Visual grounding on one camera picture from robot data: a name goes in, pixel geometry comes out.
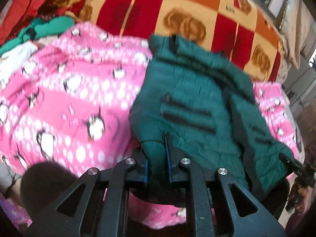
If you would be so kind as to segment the green quilted puffer jacket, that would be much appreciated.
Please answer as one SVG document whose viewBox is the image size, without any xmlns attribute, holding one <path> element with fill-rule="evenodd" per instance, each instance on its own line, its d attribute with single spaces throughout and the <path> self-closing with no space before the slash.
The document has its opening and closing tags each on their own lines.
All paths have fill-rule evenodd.
<svg viewBox="0 0 316 237">
<path fill-rule="evenodd" d="M 153 53 L 129 114 L 148 159 L 148 184 L 163 188 L 165 137 L 201 167 L 226 168 L 258 200 L 289 174 L 257 106 L 250 78 L 220 54 L 180 36 L 152 35 Z"/>
</svg>

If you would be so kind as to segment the beige curtain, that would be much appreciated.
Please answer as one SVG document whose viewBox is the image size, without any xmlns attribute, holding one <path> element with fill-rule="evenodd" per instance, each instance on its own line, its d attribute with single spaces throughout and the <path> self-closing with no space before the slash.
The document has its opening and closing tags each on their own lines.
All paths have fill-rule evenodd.
<svg viewBox="0 0 316 237">
<path fill-rule="evenodd" d="M 315 20 L 303 0 L 287 0 L 280 32 L 285 60 L 300 68 L 300 57 L 308 59 L 315 48 Z"/>
</svg>

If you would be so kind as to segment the red shiny clothes pile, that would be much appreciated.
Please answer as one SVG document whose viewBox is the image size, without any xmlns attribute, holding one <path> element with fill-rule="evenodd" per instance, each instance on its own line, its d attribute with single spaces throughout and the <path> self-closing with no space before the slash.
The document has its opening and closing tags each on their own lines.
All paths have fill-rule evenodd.
<svg viewBox="0 0 316 237">
<path fill-rule="evenodd" d="M 1 23 L 1 45 L 15 38 L 34 19 L 45 21 L 68 16 L 74 23 L 90 17 L 90 7 L 85 0 L 13 0 Z"/>
</svg>

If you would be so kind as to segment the white cream cloth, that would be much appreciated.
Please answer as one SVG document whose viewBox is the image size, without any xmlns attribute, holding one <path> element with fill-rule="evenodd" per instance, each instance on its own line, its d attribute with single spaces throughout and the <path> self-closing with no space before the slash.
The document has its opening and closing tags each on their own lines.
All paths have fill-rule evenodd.
<svg viewBox="0 0 316 237">
<path fill-rule="evenodd" d="M 33 53 L 57 38 L 57 35 L 51 35 L 35 41 L 27 41 L 1 55 L 1 91 L 8 85 L 10 77 L 15 71 L 19 69 Z"/>
</svg>

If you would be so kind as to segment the orange red rose blanket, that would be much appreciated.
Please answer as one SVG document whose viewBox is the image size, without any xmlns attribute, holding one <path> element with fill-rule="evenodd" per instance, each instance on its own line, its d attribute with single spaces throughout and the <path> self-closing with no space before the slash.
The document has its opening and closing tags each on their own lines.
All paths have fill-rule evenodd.
<svg viewBox="0 0 316 237">
<path fill-rule="evenodd" d="M 114 35 L 180 35 L 224 54 L 254 80 L 275 81 L 280 36 L 251 0 L 53 0 L 60 12 Z"/>
</svg>

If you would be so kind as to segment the pink penguin print blanket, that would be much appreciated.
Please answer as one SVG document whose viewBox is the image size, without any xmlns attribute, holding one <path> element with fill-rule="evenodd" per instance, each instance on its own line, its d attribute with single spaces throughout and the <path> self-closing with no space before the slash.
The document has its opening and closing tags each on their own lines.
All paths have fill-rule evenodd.
<svg viewBox="0 0 316 237">
<path fill-rule="evenodd" d="M 129 114 L 153 58 L 148 41 L 80 23 L 10 77 L 1 91 L 1 153 L 24 169 L 30 216 L 84 170 L 111 168 L 141 146 Z"/>
</svg>

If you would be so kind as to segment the green knit garment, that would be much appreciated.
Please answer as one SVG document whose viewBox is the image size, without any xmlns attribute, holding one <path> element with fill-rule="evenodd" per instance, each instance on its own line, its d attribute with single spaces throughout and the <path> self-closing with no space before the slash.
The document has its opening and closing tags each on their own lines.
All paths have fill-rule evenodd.
<svg viewBox="0 0 316 237">
<path fill-rule="evenodd" d="M 68 16 L 56 17 L 48 21 L 36 18 L 27 27 L 23 28 L 15 38 L 5 41 L 1 45 L 1 55 L 27 41 L 61 35 L 74 25 L 74 20 Z"/>
</svg>

